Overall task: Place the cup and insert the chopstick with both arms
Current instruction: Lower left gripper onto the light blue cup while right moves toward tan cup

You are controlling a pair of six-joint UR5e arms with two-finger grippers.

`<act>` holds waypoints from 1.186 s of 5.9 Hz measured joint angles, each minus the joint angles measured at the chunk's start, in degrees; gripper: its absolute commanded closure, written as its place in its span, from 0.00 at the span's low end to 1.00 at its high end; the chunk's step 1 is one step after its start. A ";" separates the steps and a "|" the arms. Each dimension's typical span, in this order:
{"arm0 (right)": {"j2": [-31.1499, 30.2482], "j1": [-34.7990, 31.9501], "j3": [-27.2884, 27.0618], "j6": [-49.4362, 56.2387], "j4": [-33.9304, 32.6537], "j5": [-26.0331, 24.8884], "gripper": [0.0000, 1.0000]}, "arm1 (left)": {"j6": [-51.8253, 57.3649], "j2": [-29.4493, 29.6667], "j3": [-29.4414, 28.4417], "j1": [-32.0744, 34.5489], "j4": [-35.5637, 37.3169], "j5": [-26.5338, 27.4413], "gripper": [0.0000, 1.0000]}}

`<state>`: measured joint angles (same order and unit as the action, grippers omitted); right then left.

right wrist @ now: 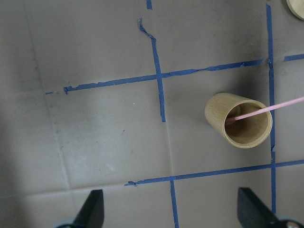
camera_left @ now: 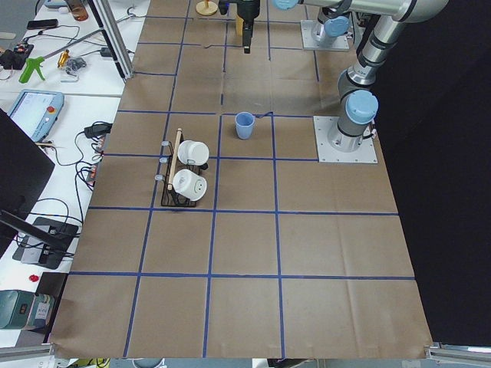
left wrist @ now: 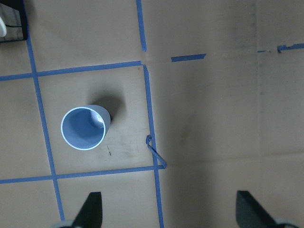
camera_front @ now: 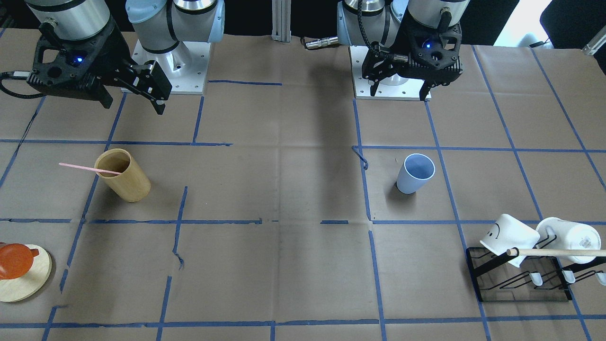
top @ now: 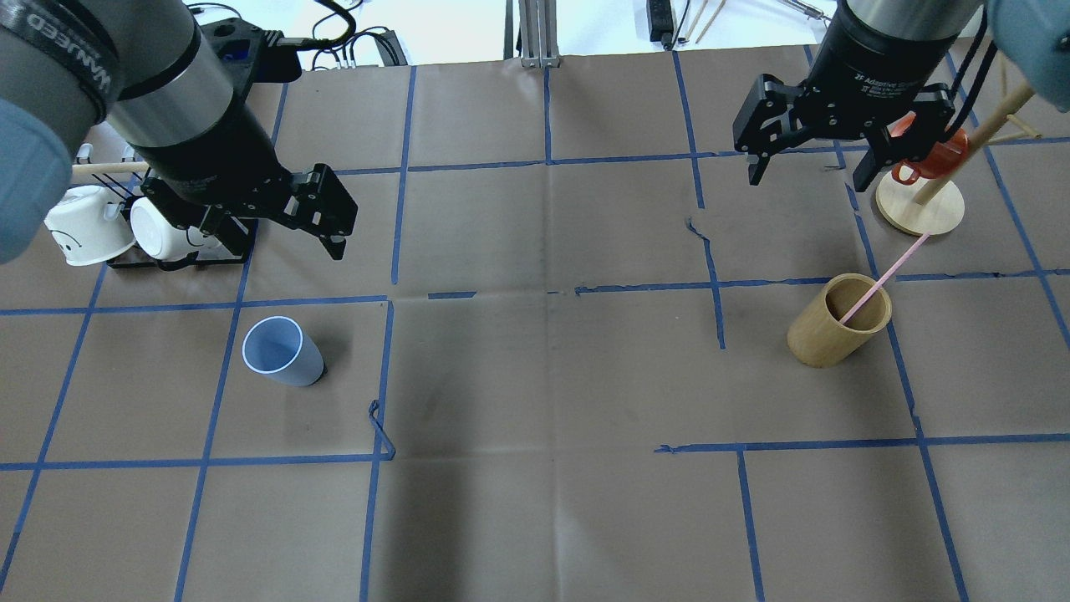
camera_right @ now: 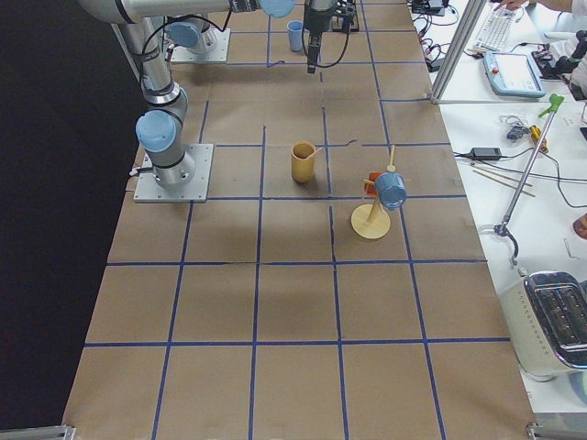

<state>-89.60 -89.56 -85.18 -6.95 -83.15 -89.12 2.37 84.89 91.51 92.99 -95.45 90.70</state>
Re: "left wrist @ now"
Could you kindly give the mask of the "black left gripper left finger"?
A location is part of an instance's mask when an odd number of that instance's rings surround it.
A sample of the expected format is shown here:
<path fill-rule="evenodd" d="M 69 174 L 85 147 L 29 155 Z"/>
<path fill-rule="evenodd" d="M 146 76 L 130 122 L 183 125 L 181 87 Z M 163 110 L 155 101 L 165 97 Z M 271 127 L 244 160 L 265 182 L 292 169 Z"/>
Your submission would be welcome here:
<path fill-rule="evenodd" d="M 72 223 L 73 228 L 100 228 L 103 221 L 101 192 L 89 193 Z"/>

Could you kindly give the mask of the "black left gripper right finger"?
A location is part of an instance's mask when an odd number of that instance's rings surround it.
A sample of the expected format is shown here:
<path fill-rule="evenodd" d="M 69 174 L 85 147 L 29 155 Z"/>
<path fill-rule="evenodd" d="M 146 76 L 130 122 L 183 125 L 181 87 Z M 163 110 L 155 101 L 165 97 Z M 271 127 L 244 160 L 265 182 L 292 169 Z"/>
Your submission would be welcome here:
<path fill-rule="evenodd" d="M 236 222 L 240 228 L 276 228 L 277 223 L 246 190 L 238 190 Z"/>

